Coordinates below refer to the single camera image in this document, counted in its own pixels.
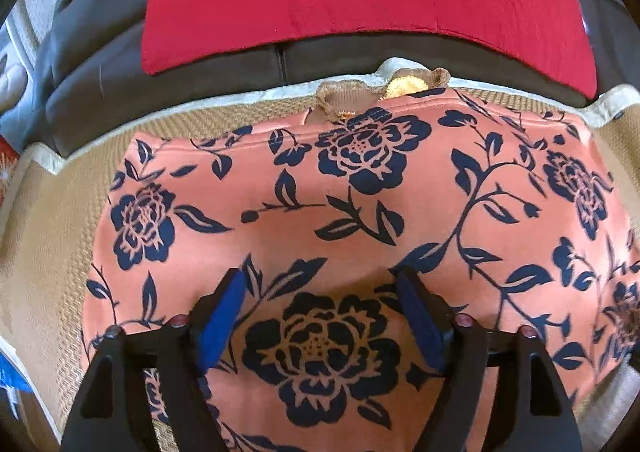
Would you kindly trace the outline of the woven bamboo bed mat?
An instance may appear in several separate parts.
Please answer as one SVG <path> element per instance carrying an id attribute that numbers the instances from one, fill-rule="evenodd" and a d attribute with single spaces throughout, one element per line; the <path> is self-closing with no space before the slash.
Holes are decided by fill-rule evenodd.
<path id="1" fill-rule="evenodd" d="M 141 132 L 158 138 L 209 139 L 235 129 L 277 123 L 309 113 L 322 84 L 298 87 L 282 102 L 252 101 L 202 108 L 152 120 Z M 564 112 L 580 117 L 596 138 L 616 114 L 637 111 L 639 94 L 620 85 L 580 111 L 558 108 L 501 92 L 448 87 L 515 112 Z M 25 172 L 1 247 L 1 331 L 16 349 L 40 396 L 58 423 L 66 420 L 70 398 L 86 362 L 82 320 L 87 280 L 108 191 L 134 134 L 121 132 L 65 163 L 55 175 Z M 596 145 L 608 171 L 620 179 L 620 197 L 639 245 L 639 197 L 627 189 L 626 172 Z"/>

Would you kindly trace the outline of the red gift box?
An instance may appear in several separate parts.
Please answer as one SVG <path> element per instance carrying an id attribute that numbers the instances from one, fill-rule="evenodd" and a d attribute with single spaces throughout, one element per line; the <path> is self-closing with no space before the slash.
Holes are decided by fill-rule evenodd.
<path id="1" fill-rule="evenodd" d="M 9 185 L 19 160 L 20 156 L 9 145 L 9 142 L 0 137 L 0 203 L 3 202 L 8 193 Z"/>

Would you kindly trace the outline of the brown cloth with yellow patch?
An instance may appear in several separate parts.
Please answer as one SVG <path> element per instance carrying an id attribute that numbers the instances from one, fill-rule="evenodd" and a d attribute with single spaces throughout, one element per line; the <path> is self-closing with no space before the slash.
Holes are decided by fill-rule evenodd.
<path id="1" fill-rule="evenodd" d="M 377 87 L 359 79 L 322 82 L 314 94 L 314 106 L 306 116 L 305 124 L 344 123 L 382 100 L 445 89 L 449 81 L 450 74 L 444 68 L 401 68 L 388 82 Z"/>

